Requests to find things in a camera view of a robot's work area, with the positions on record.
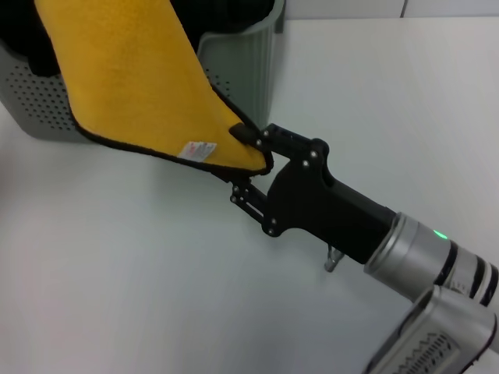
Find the yellow cloth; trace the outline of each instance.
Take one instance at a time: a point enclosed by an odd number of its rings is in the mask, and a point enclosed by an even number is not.
[[[241,120],[211,89],[169,0],[35,4],[83,130],[173,157],[216,143],[205,164],[265,169],[262,153],[229,134]]]

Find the white table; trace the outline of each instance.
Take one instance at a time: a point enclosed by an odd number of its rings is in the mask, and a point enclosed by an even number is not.
[[[499,264],[498,34],[499,19],[289,22],[271,119]],[[349,259],[325,274],[304,232],[268,238],[208,174],[37,141],[1,109],[2,373],[356,374],[409,307]]]

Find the laundry basket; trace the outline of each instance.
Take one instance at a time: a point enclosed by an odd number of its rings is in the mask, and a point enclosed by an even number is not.
[[[260,127],[267,124],[271,99],[271,59],[276,24],[285,0],[275,0],[267,18],[240,34],[205,34],[198,58],[207,77]],[[29,135],[46,140],[88,140],[73,125],[60,76],[35,76],[26,59],[0,44],[0,101]]]

